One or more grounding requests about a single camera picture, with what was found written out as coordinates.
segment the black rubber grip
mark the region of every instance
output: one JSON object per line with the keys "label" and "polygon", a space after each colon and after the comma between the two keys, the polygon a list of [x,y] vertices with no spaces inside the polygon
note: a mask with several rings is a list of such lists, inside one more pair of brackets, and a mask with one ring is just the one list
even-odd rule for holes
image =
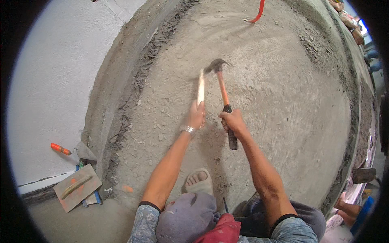
{"label": "black rubber grip", "polygon": [[[224,106],[223,111],[231,113],[232,112],[231,105],[228,104],[228,105]],[[238,140],[235,137],[234,132],[231,129],[228,130],[228,145],[230,146],[231,150],[238,149]]]}

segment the red cloth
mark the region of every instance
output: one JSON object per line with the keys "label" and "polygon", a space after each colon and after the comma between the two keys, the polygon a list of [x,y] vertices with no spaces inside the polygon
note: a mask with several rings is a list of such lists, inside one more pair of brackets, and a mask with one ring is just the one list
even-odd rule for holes
{"label": "red cloth", "polygon": [[236,243],[239,239],[240,222],[229,213],[223,214],[216,227],[199,237],[194,243]]}

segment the white slide sandal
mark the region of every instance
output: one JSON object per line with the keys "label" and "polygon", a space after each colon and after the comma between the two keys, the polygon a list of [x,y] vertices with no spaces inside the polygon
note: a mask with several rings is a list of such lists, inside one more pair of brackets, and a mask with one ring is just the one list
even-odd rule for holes
{"label": "white slide sandal", "polygon": [[[202,171],[205,172],[207,175],[207,178],[205,180],[197,182],[193,185],[187,185],[189,178],[193,177],[193,175],[196,175]],[[186,189],[187,193],[205,192],[205,193],[208,193],[208,194],[213,196],[214,190],[213,190],[213,186],[212,186],[212,179],[211,179],[211,175],[209,174],[208,170],[204,169],[204,168],[200,168],[200,169],[196,169],[195,171],[190,173],[188,175],[188,178],[186,179],[186,182],[185,182],[185,189]]]}

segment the bag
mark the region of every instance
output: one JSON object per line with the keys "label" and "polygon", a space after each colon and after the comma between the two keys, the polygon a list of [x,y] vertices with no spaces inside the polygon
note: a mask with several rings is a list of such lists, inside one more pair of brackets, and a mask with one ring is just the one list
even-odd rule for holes
{"label": "bag", "polygon": [[331,6],[332,6],[336,11],[341,12],[341,11],[344,10],[344,3],[341,3],[341,2],[337,3],[337,2],[335,2],[334,0],[328,0],[328,1],[329,1],[329,3],[331,4]]}
{"label": "bag", "polygon": [[348,29],[356,29],[358,28],[358,23],[355,21],[354,17],[348,14],[346,11],[341,11],[339,13],[340,20],[347,26]]}
{"label": "bag", "polygon": [[351,34],[352,34],[352,37],[354,37],[354,40],[357,43],[357,45],[364,45],[363,35],[358,28],[351,31]]}

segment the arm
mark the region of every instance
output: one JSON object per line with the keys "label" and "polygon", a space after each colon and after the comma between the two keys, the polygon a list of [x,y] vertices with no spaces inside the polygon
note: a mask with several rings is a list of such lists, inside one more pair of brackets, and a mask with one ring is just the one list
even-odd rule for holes
{"label": "arm", "polygon": [[226,132],[232,129],[235,136],[242,143],[250,163],[252,181],[265,204],[267,221],[270,227],[285,214],[297,215],[285,193],[280,175],[252,138],[243,122],[240,110],[234,109],[230,114],[222,112],[219,117],[223,119],[222,124]]}
{"label": "arm", "polygon": [[[187,125],[195,129],[204,126],[205,109],[204,102],[197,107],[194,101],[189,111]],[[181,162],[192,135],[182,131],[173,146],[152,172],[142,201],[154,203],[160,210],[165,207],[166,200],[177,181]]]}

